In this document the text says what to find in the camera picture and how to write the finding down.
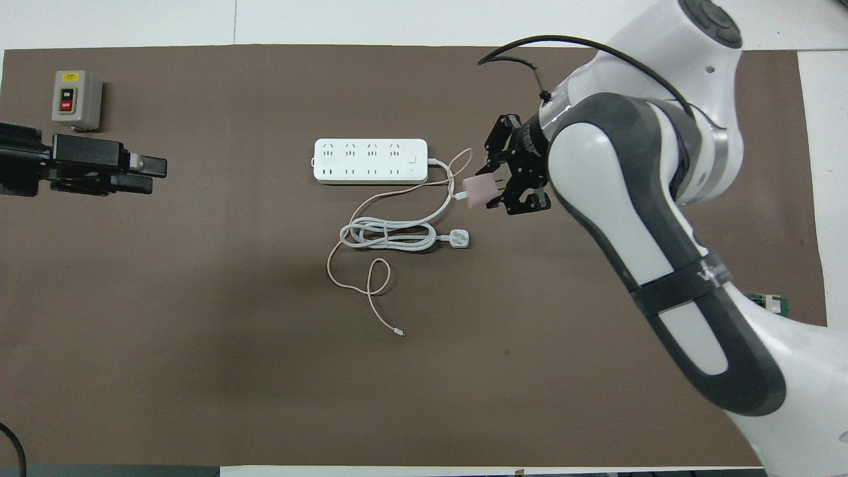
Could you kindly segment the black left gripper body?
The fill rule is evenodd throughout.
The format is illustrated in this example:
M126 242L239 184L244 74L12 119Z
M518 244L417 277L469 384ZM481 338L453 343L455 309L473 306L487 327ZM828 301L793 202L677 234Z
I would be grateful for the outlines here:
M55 134L45 144L36 128L1 125L2 194L31 198L48 181L54 191L106 196L123 190L127 172L121 142Z

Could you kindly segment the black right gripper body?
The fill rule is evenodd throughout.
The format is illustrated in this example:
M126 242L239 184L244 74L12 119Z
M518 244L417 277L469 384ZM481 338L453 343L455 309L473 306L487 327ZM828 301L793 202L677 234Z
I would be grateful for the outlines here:
M531 117L511 132L511 192L527 191L543 199L548 184L549 140L543 135L538 117Z

